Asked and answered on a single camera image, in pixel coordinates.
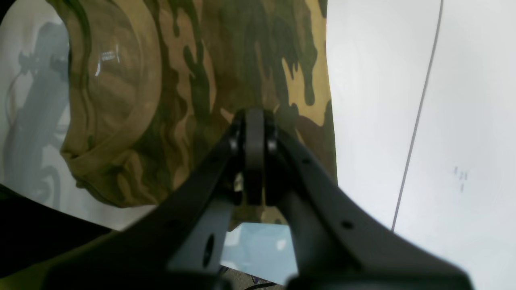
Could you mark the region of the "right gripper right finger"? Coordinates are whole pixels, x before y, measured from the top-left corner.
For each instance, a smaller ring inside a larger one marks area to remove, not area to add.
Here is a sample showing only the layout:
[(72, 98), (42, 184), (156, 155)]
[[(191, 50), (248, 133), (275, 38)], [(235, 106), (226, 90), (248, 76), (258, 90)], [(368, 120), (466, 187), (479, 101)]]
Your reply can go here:
[(289, 224), (288, 290), (471, 290), (468, 275), (374, 220), (317, 158), (264, 114), (265, 202)]

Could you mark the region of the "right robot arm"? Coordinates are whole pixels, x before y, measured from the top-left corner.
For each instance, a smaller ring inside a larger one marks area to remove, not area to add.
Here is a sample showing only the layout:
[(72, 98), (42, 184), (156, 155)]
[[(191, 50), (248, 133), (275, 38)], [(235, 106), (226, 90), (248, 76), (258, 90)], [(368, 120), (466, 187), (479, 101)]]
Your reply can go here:
[(234, 206), (276, 206), (298, 267), (289, 290), (471, 290), (468, 275), (374, 220), (268, 111), (242, 110), (190, 178), (122, 232), (1, 187), (1, 277), (71, 252), (43, 290), (230, 290), (219, 267)]

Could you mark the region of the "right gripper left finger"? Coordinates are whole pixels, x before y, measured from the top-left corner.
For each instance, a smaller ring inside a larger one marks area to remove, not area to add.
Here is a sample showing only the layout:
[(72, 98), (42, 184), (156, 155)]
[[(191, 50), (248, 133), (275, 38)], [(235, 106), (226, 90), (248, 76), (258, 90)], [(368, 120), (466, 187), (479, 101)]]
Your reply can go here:
[(219, 143), (159, 207), (54, 266), (44, 290), (230, 290), (219, 274), (235, 206), (263, 202), (265, 114), (239, 112)]

